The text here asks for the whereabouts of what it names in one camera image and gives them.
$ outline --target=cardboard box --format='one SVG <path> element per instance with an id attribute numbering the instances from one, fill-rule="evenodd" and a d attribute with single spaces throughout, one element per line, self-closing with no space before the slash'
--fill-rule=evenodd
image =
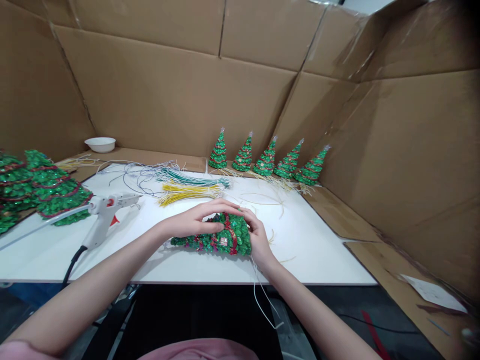
<path id="1" fill-rule="evenodd" d="M 305 200 L 454 359 L 468 317 L 396 277 L 480 300 L 478 45 L 456 5 L 425 2 L 0 0 L 0 142 L 57 161 L 109 136 L 103 161 L 198 172 L 221 127 L 229 161 L 250 131 L 253 161 L 274 135 L 277 160 L 305 138 L 299 166 L 330 144 Z"/>

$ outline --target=white bowl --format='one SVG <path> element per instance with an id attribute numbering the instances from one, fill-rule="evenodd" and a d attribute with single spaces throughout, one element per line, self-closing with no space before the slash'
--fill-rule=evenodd
<path id="1" fill-rule="evenodd" d="M 96 153 L 109 153 L 115 149 L 115 141 L 112 137 L 92 137 L 85 144 Z"/>

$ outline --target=pink shirt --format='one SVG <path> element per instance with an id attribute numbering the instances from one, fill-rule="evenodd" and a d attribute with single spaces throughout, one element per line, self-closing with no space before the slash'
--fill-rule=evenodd
<path id="1" fill-rule="evenodd" d="M 143 355 L 138 360 L 259 360 L 248 347 L 238 342 L 205 338 L 176 342 Z M 0 360 L 57 360 L 31 348 L 26 342 L 0 345 Z"/>

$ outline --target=person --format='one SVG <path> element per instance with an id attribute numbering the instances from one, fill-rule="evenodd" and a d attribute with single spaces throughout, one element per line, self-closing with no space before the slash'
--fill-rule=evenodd
<path id="1" fill-rule="evenodd" d="M 270 249 L 264 225 L 253 212 L 224 199 L 201 203 L 160 221 L 94 266 L 18 327 L 0 345 L 0 359 L 51 360 L 60 356 L 164 242 L 172 237 L 220 232 L 223 224 L 202 222 L 202 219 L 222 212 L 245 218 L 253 261 L 328 359 L 380 359 L 367 343 L 278 262 Z M 183 341 L 161 347 L 141 359 L 186 358 L 258 359 L 245 346 L 221 339 Z"/>

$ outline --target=hand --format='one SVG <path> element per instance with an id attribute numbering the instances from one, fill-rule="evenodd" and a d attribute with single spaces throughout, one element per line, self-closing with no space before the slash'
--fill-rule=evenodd
<path id="1" fill-rule="evenodd" d="M 251 210 L 243 207 L 241 207 L 240 210 L 243 213 L 246 223 L 250 227 L 251 256 L 253 261 L 261 270 L 266 269 L 269 265 L 278 263 L 278 260 L 270 249 L 264 223 L 261 222 Z"/>
<path id="2" fill-rule="evenodd" d="M 169 238 L 183 238 L 197 234 L 213 234 L 221 232 L 224 225 L 219 222 L 202 222 L 203 218 L 216 213 L 228 213 L 238 216 L 244 214 L 238 210 L 240 206 L 219 198 L 204 202 L 172 217 L 162 220 L 159 225 L 162 233 Z"/>

